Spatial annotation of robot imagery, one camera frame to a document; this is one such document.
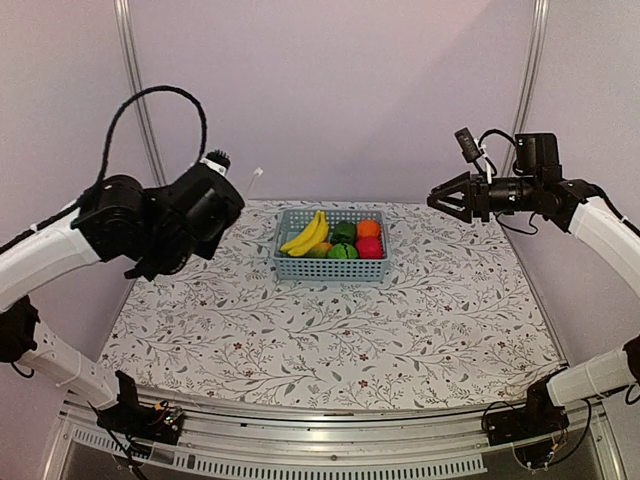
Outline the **orange green toy mango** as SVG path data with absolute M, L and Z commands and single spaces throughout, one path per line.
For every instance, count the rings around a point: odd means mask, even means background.
M 333 245 L 329 242 L 321 242 L 313 246 L 305 256 L 313 259 L 324 259 L 328 256 L 328 253 L 333 248 Z

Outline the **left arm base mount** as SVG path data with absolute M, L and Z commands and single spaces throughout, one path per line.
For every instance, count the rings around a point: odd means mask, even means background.
M 130 438 L 177 445 L 184 424 L 183 409 L 170 406 L 166 400 L 144 406 L 139 402 L 135 381 L 122 371 L 115 375 L 119 387 L 116 403 L 98 411 L 97 424 Z

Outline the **blue perforated plastic basket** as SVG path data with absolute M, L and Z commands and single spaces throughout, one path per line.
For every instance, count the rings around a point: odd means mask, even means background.
M 277 217 L 272 259 L 280 280 L 378 282 L 390 257 L 379 210 L 288 209 Z

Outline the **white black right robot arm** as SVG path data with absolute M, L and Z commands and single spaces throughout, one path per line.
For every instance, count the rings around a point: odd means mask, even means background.
M 556 408 L 624 395 L 639 383 L 638 217 L 613 209 L 594 182 L 566 178 L 552 133 L 453 135 L 461 174 L 431 189 L 427 206 L 475 226 L 505 225 L 538 301 L 568 355 L 526 388 L 517 427 L 537 436 Z

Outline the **green toy cabbage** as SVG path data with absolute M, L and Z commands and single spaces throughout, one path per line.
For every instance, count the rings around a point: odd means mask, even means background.
M 359 258 L 359 254 L 355 246 L 349 243 L 338 243 L 333 246 L 327 258 L 333 260 L 355 260 Z

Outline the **red toy apple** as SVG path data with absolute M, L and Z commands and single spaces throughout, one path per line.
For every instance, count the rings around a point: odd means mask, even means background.
M 360 259 L 381 260 L 384 258 L 384 249 L 377 237 L 363 237 L 356 241 L 355 248 Z

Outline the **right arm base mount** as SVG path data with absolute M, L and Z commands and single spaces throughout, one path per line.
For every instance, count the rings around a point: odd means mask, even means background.
M 546 396 L 527 399 L 522 406 L 495 401 L 481 417 L 481 429 L 491 446 L 561 432 L 569 425 L 565 409 L 553 405 Z

